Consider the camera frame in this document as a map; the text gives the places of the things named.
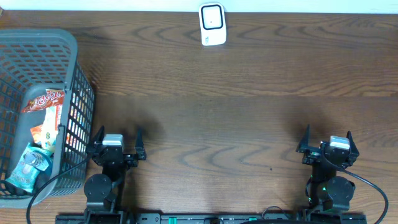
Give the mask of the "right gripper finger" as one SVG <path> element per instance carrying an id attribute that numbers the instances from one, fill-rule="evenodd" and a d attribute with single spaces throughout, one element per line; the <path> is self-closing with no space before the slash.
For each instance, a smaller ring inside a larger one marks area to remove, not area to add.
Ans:
<path id="1" fill-rule="evenodd" d="M 349 140 L 349 146 L 350 146 L 349 155 L 348 155 L 348 158 L 347 158 L 346 161 L 347 161 L 347 163 L 349 165 L 353 165 L 356 162 L 357 158 L 359 157 L 359 151 L 358 151 L 358 148 L 356 147 L 356 145 L 355 145 L 355 143 L 353 141 L 353 137 L 352 137 L 351 131 L 347 132 L 346 137 Z"/>
<path id="2" fill-rule="evenodd" d="M 310 137 L 310 125 L 308 124 L 305 129 L 303 137 L 301 138 L 301 140 L 298 143 L 296 152 L 307 153 L 307 152 L 311 151 L 310 146 L 308 145 L 309 137 Z"/>

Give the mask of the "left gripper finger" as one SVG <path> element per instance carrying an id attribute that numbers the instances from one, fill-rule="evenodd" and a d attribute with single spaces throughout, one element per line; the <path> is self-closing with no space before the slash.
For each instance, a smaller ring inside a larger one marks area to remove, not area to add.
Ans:
<path id="1" fill-rule="evenodd" d="M 104 126 L 101 126 L 98 132 L 90 139 L 86 145 L 86 153 L 95 153 L 102 145 L 104 139 Z"/>
<path id="2" fill-rule="evenodd" d="M 144 161 L 147 159 L 146 150 L 144 149 L 144 142 L 142 139 L 142 131 L 139 129 L 136 133 L 135 146 L 137 160 Z"/>

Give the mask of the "yellow snack bag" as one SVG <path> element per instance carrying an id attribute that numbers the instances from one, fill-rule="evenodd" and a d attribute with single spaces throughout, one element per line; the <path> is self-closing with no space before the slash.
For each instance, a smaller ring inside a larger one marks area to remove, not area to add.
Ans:
<path id="1" fill-rule="evenodd" d="M 40 143 L 42 149 L 55 152 L 58 125 L 61 122 L 62 109 L 63 105 L 46 108 L 46 114 L 40 134 Z"/>

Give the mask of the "red Top chocolate bar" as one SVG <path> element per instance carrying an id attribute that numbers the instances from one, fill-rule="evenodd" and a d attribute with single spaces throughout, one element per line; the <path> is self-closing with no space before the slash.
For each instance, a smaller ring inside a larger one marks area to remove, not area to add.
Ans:
<path id="1" fill-rule="evenodd" d="M 38 96 L 27 102 L 22 113 L 40 111 L 52 106 L 63 105 L 65 92 L 63 90 L 46 89 L 46 94 Z"/>

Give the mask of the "teal wet wipes pack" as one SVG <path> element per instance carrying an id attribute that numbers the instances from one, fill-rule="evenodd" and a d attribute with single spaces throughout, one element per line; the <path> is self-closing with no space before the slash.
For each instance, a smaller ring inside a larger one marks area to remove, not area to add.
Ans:
<path id="1" fill-rule="evenodd" d="M 28 143 L 6 182 L 27 193 L 32 193 L 39 174 L 51 174 L 52 155 L 52 151 Z"/>

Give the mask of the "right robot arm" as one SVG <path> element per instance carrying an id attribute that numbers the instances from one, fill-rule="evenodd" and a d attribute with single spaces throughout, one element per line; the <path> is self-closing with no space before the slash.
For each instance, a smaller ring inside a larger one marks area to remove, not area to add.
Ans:
<path id="1" fill-rule="evenodd" d="M 348 132 L 345 138 L 331 136 L 318 147 L 310 146 L 309 139 L 310 128 L 307 127 L 296 151 L 303 154 L 302 163 L 312 167 L 305 188 L 310 210 L 330 213 L 349 210 L 355 184 L 338 176 L 337 172 L 352 166 L 359 156 L 351 133 Z"/>

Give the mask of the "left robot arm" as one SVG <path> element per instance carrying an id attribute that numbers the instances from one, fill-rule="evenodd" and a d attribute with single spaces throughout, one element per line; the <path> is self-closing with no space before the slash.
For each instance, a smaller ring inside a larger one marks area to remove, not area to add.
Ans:
<path id="1" fill-rule="evenodd" d="M 87 153 L 102 173 L 88 178 L 84 185 L 86 209 L 84 223 L 135 223 L 134 215 L 121 207 L 126 173 L 147 158 L 140 130 L 136 133 L 135 153 L 124 152 L 121 134 L 106 134 L 102 126 L 87 145 Z"/>

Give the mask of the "white barcode scanner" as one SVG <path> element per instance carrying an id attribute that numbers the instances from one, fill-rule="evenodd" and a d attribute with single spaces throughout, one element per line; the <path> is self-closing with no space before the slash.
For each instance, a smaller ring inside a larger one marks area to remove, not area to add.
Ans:
<path id="1" fill-rule="evenodd" d="M 218 2 L 202 4 L 198 13 L 202 45 L 224 44 L 227 38 L 227 30 L 223 5 Z"/>

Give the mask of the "small orange snack packet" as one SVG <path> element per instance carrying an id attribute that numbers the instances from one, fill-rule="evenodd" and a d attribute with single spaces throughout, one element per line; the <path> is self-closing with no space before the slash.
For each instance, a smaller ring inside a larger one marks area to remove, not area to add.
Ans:
<path id="1" fill-rule="evenodd" d="M 35 144 L 41 144 L 42 126 L 43 125 L 41 124 L 41 125 L 35 126 L 35 127 L 30 129 L 30 133 L 31 133 L 31 135 L 33 137 L 33 142 Z"/>

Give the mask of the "grey plastic basket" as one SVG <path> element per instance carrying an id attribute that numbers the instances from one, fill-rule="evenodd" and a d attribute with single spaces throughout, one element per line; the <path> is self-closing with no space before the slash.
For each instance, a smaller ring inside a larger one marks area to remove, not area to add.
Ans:
<path id="1" fill-rule="evenodd" d="M 6 182 L 25 147 L 30 129 L 43 123 L 45 111 L 23 113 L 29 100 L 48 89 L 63 90 L 65 100 L 50 174 L 40 174 L 38 189 L 50 178 L 86 158 L 95 94 L 78 63 L 74 36 L 61 29 L 1 31 L 1 207 L 26 208 L 32 194 Z"/>

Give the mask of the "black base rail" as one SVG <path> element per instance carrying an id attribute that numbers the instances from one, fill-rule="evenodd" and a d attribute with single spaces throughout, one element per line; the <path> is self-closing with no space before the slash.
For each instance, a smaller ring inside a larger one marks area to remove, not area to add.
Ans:
<path id="1" fill-rule="evenodd" d="M 302 220 L 289 218 L 282 213 L 259 215 L 160 215 L 140 213 L 127 218 L 113 220 L 112 217 L 91 217 L 84 215 L 58 215 L 55 224 L 84 223 L 128 223 L 128 224 L 297 224 Z"/>

